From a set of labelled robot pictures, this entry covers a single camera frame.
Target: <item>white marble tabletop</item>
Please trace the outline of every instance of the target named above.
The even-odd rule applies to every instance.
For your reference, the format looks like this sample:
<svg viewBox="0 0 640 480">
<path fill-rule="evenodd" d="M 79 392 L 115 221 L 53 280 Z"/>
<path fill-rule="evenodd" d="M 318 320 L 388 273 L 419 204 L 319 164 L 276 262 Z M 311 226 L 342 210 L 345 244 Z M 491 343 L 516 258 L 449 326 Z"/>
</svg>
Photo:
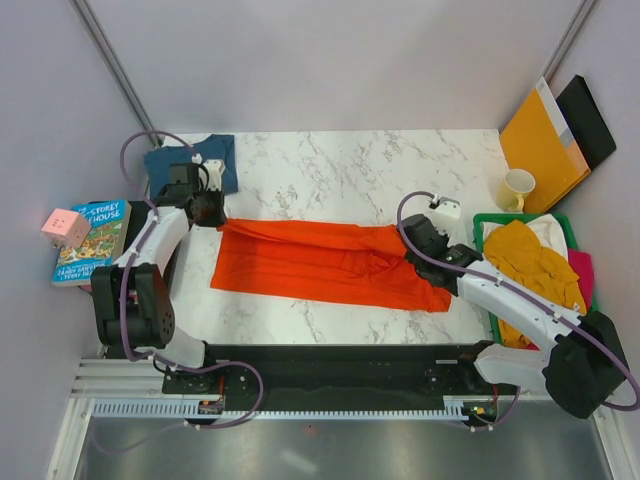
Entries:
<svg viewBox="0 0 640 480">
<path fill-rule="evenodd" d="M 206 135 L 184 135 L 190 142 Z M 495 130 L 243 133 L 240 192 L 229 217 L 388 225 L 414 190 L 460 201 L 452 241 L 469 244 L 473 215 L 496 212 L 507 165 Z M 414 199 L 407 214 L 425 211 Z M 486 313 L 454 298 L 447 313 L 330 304 L 214 290 L 222 234 L 194 227 L 182 242 L 171 301 L 178 325 L 218 344 L 438 344 L 488 338 Z"/>
</svg>

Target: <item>yellow garment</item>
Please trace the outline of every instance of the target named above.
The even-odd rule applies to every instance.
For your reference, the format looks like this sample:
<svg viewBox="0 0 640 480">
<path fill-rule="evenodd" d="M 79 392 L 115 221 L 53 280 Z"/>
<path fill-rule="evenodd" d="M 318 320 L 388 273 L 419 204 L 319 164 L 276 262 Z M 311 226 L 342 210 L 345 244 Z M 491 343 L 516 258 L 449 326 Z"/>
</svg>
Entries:
<svg viewBox="0 0 640 480">
<path fill-rule="evenodd" d="M 587 308 L 578 287 L 580 278 L 560 254 L 540 245 L 536 234 L 520 220 L 495 230 L 484 245 L 484 253 L 498 270 L 547 300 L 581 313 Z M 507 347 L 527 348 L 531 341 L 503 320 L 502 341 Z"/>
</svg>

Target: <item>green plastic bin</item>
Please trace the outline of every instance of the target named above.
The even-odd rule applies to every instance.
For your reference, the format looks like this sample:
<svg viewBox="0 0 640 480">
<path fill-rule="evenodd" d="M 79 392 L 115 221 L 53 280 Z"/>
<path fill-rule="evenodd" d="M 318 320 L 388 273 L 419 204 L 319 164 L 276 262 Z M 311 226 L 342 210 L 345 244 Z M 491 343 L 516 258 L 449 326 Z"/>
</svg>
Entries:
<svg viewBox="0 0 640 480">
<path fill-rule="evenodd" d="M 537 213 L 479 213 L 473 217 L 473 241 L 476 246 L 476 250 L 480 253 L 484 251 L 484 240 L 482 239 L 482 224 L 484 222 L 499 223 L 501 225 L 507 225 L 513 220 L 520 220 L 523 223 L 528 223 L 543 214 Z M 566 215 L 559 213 L 552 214 L 558 221 L 564 232 L 564 238 L 567 241 L 567 246 L 574 250 L 579 250 L 578 242 L 573 234 L 571 223 Z M 596 303 L 595 296 L 591 298 L 591 310 L 598 310 L 598 304 Z M 491 334 L 493 335 L 493 341 L 502 344 L 502 336 L 500 335 L 500 327 L 498 325 L 498 317 L 489 312 L 489 319 L 491 320 Z"/>
</svg>

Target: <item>pink cloth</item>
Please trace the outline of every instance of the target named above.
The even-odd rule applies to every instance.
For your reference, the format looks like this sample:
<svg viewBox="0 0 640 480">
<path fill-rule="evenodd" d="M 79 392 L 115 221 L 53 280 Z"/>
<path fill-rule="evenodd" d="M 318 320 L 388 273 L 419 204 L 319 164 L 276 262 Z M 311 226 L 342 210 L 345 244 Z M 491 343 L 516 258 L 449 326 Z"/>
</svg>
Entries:
<svg viewBox="0 0 640 480">
<path fill-rule="evenodd" d="M 578 280 L 580 293 L 582 293 L 582 298 L 584 298 L 584 303 L 587 308 L 591 308 L 591 297 L 593 296 L 593 285 L 595 283 L 595 274 L 593 272 L 593 264 L 591 263 L 591 255 L 570 248 L 569 265 L 580 277 Z"/>
</svg>

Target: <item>pink box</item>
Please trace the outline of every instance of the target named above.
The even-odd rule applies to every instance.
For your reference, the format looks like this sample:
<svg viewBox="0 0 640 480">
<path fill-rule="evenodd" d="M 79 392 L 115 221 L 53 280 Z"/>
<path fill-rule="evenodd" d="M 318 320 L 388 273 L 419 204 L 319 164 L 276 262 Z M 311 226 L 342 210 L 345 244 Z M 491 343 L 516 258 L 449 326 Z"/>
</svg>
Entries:
<svg viewBox="0 0 640 480">
<path fill-rule="evenodd" d="M 56 244 L 78 248 L 89 234 L 91 224 L 78 212 L 56 208 L 40 230 Z"/>
</svg>

